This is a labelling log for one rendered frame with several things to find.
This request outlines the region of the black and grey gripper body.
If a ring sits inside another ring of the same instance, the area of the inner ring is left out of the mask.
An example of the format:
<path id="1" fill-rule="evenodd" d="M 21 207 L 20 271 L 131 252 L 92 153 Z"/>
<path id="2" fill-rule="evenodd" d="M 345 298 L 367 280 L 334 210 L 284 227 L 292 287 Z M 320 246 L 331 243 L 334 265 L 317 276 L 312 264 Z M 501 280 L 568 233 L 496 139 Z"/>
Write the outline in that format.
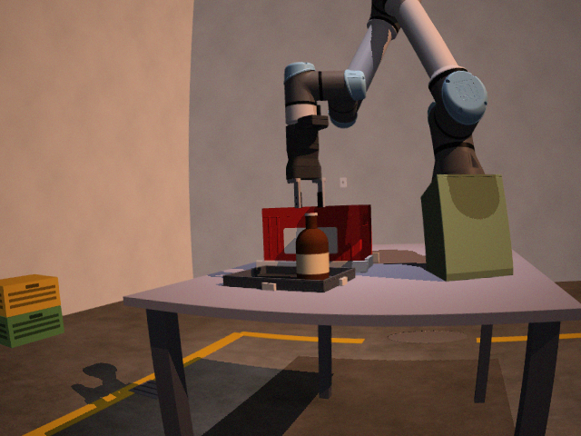
<path id="1" fill-rule="evenodd" d="M 320 179 L 318 131 L 329 126 L 329 117 L 320 115 L 320 105 L 313 104 L 289 105 L 285 107 L 285 117 L 289 159 L 286 166 L 286 180 Z"/>

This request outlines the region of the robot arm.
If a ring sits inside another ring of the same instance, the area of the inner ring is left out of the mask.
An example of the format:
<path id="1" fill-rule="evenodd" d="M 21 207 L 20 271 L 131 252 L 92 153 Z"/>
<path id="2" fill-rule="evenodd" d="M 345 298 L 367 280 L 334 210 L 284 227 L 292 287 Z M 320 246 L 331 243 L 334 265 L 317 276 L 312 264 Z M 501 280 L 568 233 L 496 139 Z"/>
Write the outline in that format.
<path id="1" fill-rule="evenodd" d="M 476 76 L 458 66 L 421 0 L 372 0 L 367 28 L 347 70 L 316 71 L 313 64 L 303 62 L 287 65 L 285 107 L 328 101 L 331 122 L 339 128 L 353 126 L 389 39 L 394 40 L 402 28 L 431 79 L 428 89 L 435 100 L 428 108 L 435 156 L 432 181 L 437 174 L 485 174 L 472 133 L 486 111 L 487 90 Z"/>

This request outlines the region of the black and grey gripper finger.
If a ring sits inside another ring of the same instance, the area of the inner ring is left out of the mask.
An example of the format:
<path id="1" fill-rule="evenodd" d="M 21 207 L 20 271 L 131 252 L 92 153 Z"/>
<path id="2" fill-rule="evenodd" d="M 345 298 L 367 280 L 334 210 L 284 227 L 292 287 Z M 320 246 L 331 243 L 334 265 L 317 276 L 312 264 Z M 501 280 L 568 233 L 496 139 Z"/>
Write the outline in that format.
<path id="1" fill-rule="evenodd" d="M 325 188 L 324 182 L 326 182 L 326 178 L 314 179 L 312 183 L 318 184 L 318 207 L 325 207 Z"/>
<path id="2" fill-rule="evenodd" d="M 300 178 L 287 180 L 287 183 L 294 183 L 294 206 L 295 208 L 302 208 Z"/>

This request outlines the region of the red crate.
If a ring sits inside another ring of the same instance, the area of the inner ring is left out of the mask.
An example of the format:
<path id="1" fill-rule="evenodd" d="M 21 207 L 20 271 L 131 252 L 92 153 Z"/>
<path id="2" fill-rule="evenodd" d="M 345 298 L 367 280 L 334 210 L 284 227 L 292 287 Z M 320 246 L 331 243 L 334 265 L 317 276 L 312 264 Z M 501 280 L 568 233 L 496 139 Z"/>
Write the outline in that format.
<path id="1" fill-rule="evenodd" d="M 329 240 L 330 261 L 365 261 L 372 255 L 371 221 L 361 205 L 262 208 L 264 261 L 296 261 L 305 213 L 318 213 L 317 227 Z"/>

